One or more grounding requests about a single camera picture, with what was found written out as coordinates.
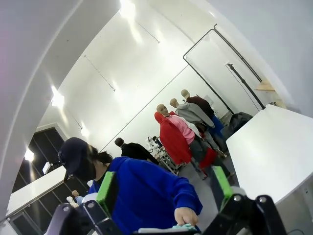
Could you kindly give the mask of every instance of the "white table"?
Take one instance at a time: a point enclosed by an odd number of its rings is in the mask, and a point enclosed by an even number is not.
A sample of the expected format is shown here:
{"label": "white table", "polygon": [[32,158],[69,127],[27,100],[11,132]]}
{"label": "white table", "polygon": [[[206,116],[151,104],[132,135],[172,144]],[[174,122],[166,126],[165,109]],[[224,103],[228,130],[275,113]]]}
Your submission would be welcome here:
{"label": "white table", "polygon": [[312,176],[310,117],[267,105],[226,144],[240,187],[251,199],[267,194],[278,203]]}

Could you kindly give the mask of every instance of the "dark hair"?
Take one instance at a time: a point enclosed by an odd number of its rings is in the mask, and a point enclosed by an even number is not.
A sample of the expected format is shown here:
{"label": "dark hair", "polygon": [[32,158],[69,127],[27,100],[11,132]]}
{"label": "dark hair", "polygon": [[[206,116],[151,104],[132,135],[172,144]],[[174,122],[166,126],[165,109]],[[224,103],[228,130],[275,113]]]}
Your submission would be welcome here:
{"label": "dark hair", "polygon": [[124,140],[123,140],[122,138],[118,137],[118,138],[114,141],[114,143],[115,143],[117,146],[120,147],[120,146],[123,145]]}
{"label": "dark hair", "polygon": [[103,164],[111,163],[113,160],[112,156],[109,153],[107,153],[106,151],[98,153],[98,149],[92,146],[91,146],[91,159],[98,160]]}

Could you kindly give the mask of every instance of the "person in blue sweatshirt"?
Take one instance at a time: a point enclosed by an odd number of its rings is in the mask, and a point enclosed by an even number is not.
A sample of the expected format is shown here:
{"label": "person in blue sweatshirt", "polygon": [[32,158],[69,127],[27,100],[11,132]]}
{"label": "person in blue sweatshirt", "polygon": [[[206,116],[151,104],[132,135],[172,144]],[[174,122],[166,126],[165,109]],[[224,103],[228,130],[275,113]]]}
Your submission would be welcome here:
{"label": "person in blue sweatshirt", "polygon": [[99,191],[107,171],[116,173],[119,192],[112,220],[123,234],[198,222],[202,204],[194,187],[160,166],[128,157],[112,159],[79,138],[64,142],[59,160],[67,170],[64,181],[71,174],[83,181],[93,179],[89,193]]}

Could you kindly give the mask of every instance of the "person's hand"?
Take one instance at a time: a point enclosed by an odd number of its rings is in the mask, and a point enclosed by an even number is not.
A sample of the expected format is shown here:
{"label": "person's hand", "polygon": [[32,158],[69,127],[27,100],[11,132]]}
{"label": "person's hand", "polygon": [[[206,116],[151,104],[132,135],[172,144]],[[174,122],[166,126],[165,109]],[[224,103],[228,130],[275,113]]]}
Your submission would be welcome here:
{"label": "person's hand", "polygon": [[196,213],[188,207],[176,208],[174,212],[177,225],[191,224],[195,226],[198,222],[198,216]]}
{"label": "person's hand", "polygon": [[78,197],[78,196],[79,196],[79,193],[78,193],[78,191],[74,190],[74,191],[72,192],[72,195],[73,195],[74,197]]}

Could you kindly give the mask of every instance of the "mannequin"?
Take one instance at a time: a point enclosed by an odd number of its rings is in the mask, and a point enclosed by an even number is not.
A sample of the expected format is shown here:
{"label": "mannequin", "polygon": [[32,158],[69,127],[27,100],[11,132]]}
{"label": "mannequin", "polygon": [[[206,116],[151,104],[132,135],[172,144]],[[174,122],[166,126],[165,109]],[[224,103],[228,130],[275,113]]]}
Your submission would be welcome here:
{"label": "mannequin", "polygon": [[[199,131],[192,123],[187,122],[184,118],[170,115],[164,104],[159,104],[156,108],[157,113],[155,113],[156,120],[160,123],[160,138],[165,149],[169,152],[170,156],[177,155],[176,152],[186,149],[184,152],[191,152],[192,158],[195,159],[197,165],[194,166],[197,170],[198,164],[200,164],[208,154],[214,154],[216,152],[211,149],[208,143],[201,139]],[[226,176],[232,176],[226,166],[222,163],[219,158],[213,157],[213,165],[221,166]],[[208,166],[205,169],[205,173],[210,174],[211,167]]]}
{"label": "mannequin", "polygon": [[211,108],[209,102],[207,102],[205,99],[202,99],[199,96],[191,97],[190,93],[186,89],[183,89],[181,91],[181,95],[186,99],[187,103],[193,103],[198,105],[205,112],[205,114],[213,121],[215,127],[209,129],[209,131],[211,135],[215,137],[220,147],[222,149],[227,149],[224,136],[221,133],[221,130],[224,128],[224,126],[221,123],[221,121],[214,115],[214,110]]}
{"label": "mannequin", "polygon": [[[213,122],[211,119],[202,111],[202,109],[193,103],[187,103],[187,104],[179,104],[175,98],[171,99],[170,105],[176,108],[175,113],[185,118],[188,122],[200,126],[203,122],[210,127],[214,127]],[[212,148],[218,152],[218,154],[221,157],[225,157],[225,154],[220,151],[220,148],[213,140],[213,137],[209,133],[208,128],[206,130],[203,130],[204,132],[204,138],[205,140],[212,146]]]}

